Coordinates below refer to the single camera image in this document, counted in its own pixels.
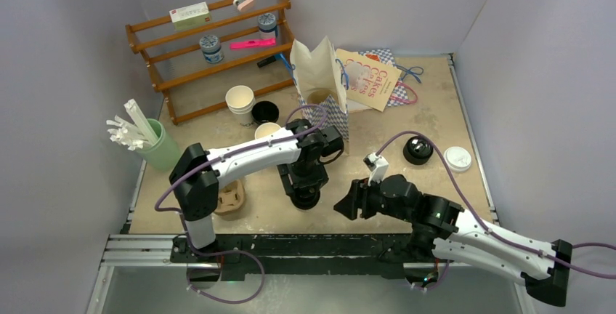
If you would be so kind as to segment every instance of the green cup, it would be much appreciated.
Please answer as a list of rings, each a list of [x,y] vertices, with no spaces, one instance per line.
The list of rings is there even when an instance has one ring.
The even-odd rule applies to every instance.
[[[182,155],[177,143],[167,134],[163,124],[158,120],[148,119],[147,122],[150,123],[158,137],[158,141],[150,148],[136,149],[135,152],[140,154],[149,165],[158,171],[173,169]]]

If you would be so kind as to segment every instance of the black bowl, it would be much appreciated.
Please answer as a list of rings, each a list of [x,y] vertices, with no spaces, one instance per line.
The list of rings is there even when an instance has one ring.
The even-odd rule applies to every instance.
[[[252,107],[252,119],[254,119],[254,122],[259,125],[265,123],[275,123],[278,121],[279,115],[280,111],[278,110],[278,107],[270,101],[257,102]]]

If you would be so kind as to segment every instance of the wooden shelf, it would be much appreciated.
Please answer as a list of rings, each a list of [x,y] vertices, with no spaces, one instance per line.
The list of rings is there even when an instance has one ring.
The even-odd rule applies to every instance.
[[[291,8],[291,1],[290,0],[278,0],[278,1],[279,2],[277,4],[274,4],[269,7],[265,7],[262,9],[255,9],[253,11],[249,11],[241,15],[230,17],[224,20],[214,21],[207,25],[202,25],[197,28],[192,28],[186,31],[173,33],[167,36],[162,36],[160,38],[156,38],[156,39],[145,41],[145,42],[139,41],[136,35],[136,32],[151,29],[159,25],[165,25],[165,24],[171,23],[171,17],[169,15],[164,16],[164,17],[155,18],[154,20],[149,20],[143,23],[137,23],[136,25],[126,25],[126,37],[129,42],[129,47],[131,48],[133,53],[141,54],[141,56],[143,57],[143,60],[145,61],[145,64],[146,64],[147,71],[150,75],[150,80],[152,82],[152,88],[154,88],[155,91],[163,93],[163,96],[165,97],[165,102],[167,104],[167,107],[169,108],[169,114],[171,115],[171,120],[174,122],[174,124],[178,124],[182,121],[187,121],[192,118],[195,118],[196,116],[202,116],[203,114],[207,114],[215,110],[225,108],[227,107],[227,103],[220,102],[215,105],[210,105],[203,109],[194,111],[192,113],[188,113],[182,116],[176,116],[173,102],[171,101],[171,95],[169,93],[170,89],[173,89],[174,87],[177,87],[177,86],[180,86],[186,83],[190,83],[191,81],[195,81],[195,80],[210,76],[214,73],[218,73],[221,71],[234,68],[239,65],[251,63],[257,60],[262,60],[266,57],[276,55],[279,53],[288,54],[290,52],[291,46],[293,44],[293,40],[295,38],[286,21],[285,9]],[[233,5],[233,0],[223,0],[223,1],[218,1],[215,3],[208,4],[208,8],[210,12],[212,12],[215,9],[220,9],[222,7],[228,7],[230,5]],[[151,47],[156,47],[156,46],[160,46],[163,44],[167,44],[169,42],[176,41],[178,39],[186,38],[188,36],[193,36],[195,34],[199,34],[199,33],[209,31],[215,28],[220,28],[222,26],[232,25],[233,23],[237,23],[237,22],[247,20],[253,17],[257,17],[259,15],[262,15],[268,12],[278,13],[277,15],[278,16],[278,30],[280,32],[280,36],[281,36],[280,40],[282,41],[282,43],[270,49],[258,50],[257,52],[249,56],[238,58],[236,60],[231,60],[225,63],[218,63],[216,65],[210,66],[209,68],[205,68],[201,71],[188,73],[184,76],[176,77],[171,80],[164,80],[155,64],[165,61],[165,60],[169,60],[173,57],[178,57],[178,56],[182,56],[187,53],[190,53],[190,52],[197,51],[200,49],[199,44],[193,44],[188,47],[183,47],[181,49],[175,49],[173,51],[166,52],[166,53],[154,56],[154,57],[151,57],[146,51],[146,49],[151,48]],[[243,31],[238,31],[236,33],[227,34],[226,36],[221,36],[219,38],[220,38],[221,43],[224,43],[226,41],[237,39],[242,36],[247,36],[248,34],[256,33],[258,31],[259,31],[258,27],[252,27],[252,28],[245,29]],[[255,95],[259,96],[261,94],[272,92],[272,91],[282,89],[282,88],[285,88],[291,85],[293,85],[293,82],[291,79],[289,79],[287,81],[283,81],[278,84],[256,90]]]

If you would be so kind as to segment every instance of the blue jar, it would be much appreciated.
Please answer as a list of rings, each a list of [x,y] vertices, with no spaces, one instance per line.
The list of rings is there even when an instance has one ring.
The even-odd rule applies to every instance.
[[[218,63],[224,58],[220,47],[220,39],[213,34],[201,38],[199,46],[201,46],[201,52],[209,63]]]
[[[259,34],[261,40],[267,40],[278,37],[278,22],[276,16],[271,12],[263,14],[257,17],[257,24],[259,25]]]

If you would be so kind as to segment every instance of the wooden table surface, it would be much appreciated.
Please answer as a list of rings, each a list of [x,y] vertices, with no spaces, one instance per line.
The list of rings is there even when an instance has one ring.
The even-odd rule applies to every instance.
[[[405,80],[418,94],[415,105],[386,108],[385,111],[364,110],[351,113],[350,152],[327,165],[329,182],[321,190],[319,203],[313,209],[302,211],[291,203],[284,193],[275,167],[250,174],[243,179],[246,189],[245,206],[225,217],[214,215],[217,233],[409,233],[410,224],[377,214],[369,220],[349,221],[333,210],[349,190],[351,181],[369,175],[362,160],[378,150],[391,136],[412,129],[425,134],[444,151],[450,146],[460,146],[473,154],[473,164],[464,173],[455,173],[462,191],[479,215],[491,220],[482,176],[466,129],[458,94],[446,57],[397,57],[396,63],[411,67],[419,65],[425,72],[422,84],[414,78]],[[191,108],[219,102],[232,86],[245,84],[263,87],[288,78],[280,62],[259,70],[255,65],[234,68],[207,79],[174,90],[174,104],[182,112]],[[279,125],[295,107],[297,94],[294,87],[259,97],[274,102],[280,109]],[[172,124],[166,107],[160,117],[161,123],[184,150],[188,145],[200,142],[204,149],[237,145],[254,138],[255,127],[236,125],[227,109],[201,116],[178,126]],[[402,146],[408,137],[394,141],[383,156],[389,162],[387,175],[403,174],[415,183],[419,190],[443,196],[462,203],[446,174],[441,161],[435,155],[423,166],[409,164],[402,156]],[[138,195],[130,233],[171,234],[181,233],[177,215],[171,212],[155,212],[154,203],[169,186],[169,172],[157,172],[146,166]],[[177,206],[173,195],[163,206]]]

